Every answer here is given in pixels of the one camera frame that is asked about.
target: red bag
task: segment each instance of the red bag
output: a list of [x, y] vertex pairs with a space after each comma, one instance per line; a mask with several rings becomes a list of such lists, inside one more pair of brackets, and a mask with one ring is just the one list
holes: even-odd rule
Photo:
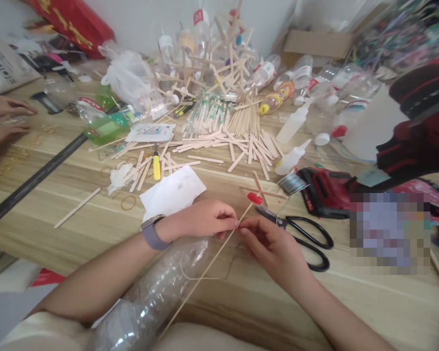
[[114, 39], [112, 29], [82, 0], [29, 0], [29, 4], [91, 59], [103, 58], [98, 46]]

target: scissors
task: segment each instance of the scissors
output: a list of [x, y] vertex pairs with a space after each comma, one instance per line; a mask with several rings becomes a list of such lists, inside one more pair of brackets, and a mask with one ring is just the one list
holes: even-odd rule
[[[331, 248], [333, 248], [334, 243], [333, 243], [332, 237], [317, 222], [315, 222], [309, 218], [299, 217], [299, 216], [286, 216], [286, 219], [282, 219], [282, 218], [279, 218], [276, 214], [271, 212], [266, 207], [263, 207], [260, 205], [255, 205], [255, 208], [258, 211], [258, 213], [260, 213], [262, 216], [264, 216], [266, 219], [272, 221], [273, 223], [276, 223], [279, 227], [286, 230], [286, 227], [288, 226], [288, 224], [290, 224], [293, 228], [296, 228], [298, 232], [300, 232], [302, 235], [304, 235], [306, 238], [308, 238], [311, 242], [313, 242], [317, 246], [319, 246], [323, 249], [326, 249], [326, 250], [330, 250]], [[307, 222], [307, 223], [312, 224], [314, 227], [316, 227], [323, 234], [326, 242], [321, 243], [320, 241], [315, 239], [313, 236], [311, 236], [308, 232], [306, 232], [303, 228], [301, 228], [299, 225], [297, 225], [294, 221], [303, 221], [303, 222]], [[311, 270], [316, 271], [316, 272], [324, 272], [330, 268], [330, 261], [328, 260], [327, 256], [322, 251], [320, 251], [315, 246], [309, 244], [308, 242], [305, 242], [304, 240], [298, 239], [294, 236], [293, 236], [293, 238], [299, 244], [304, 245], [308, 249], [311, 249], [312, 251], [314, 251], [316, 254], [318, 254], [321, 257], [322, 263], [319, 266], [315, 266], [315, 265], [312, 265], [310, 263], [307, 263], [307, 265], [309, 266], [309, 268]]]

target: wire spool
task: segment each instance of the wire spool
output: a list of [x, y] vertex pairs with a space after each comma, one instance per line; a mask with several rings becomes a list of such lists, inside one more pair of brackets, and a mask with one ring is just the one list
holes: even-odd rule
[[289, 196], [298, 193], [309, 186], [297, 173], [290, 173], [278, 182]]

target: black ruler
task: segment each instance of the black ruler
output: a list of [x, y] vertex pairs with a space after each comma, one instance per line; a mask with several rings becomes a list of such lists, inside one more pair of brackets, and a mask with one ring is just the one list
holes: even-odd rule
[[40, 170], [38, 170], [31, 178], [25, 181], [18, 189], [16, 189], [9, 197], [0, 204], [0, 219], [5, 216], [13, 207], [24, 199], [35, 187], [47, 178], [58, 166], [60, 166], [67, 158], [70, 157], [83, 143], [88, 139], [85, 134], [80, 134], [70, 144], [55, 155]]

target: white plastic bag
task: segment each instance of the white plastic bag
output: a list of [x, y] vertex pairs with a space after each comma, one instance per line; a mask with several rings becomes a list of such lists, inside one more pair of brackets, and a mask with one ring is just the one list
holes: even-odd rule
[[0, 40], [0, 94], [37, 78], [40, 74]]
[[124, 102], [138, 106], [140, 99], [153, 90], [150, 65], [136, 52], [121, 51], [112, 40], [100, 46], [99, 51], [112, 60], [101, 84], [110, 84]]

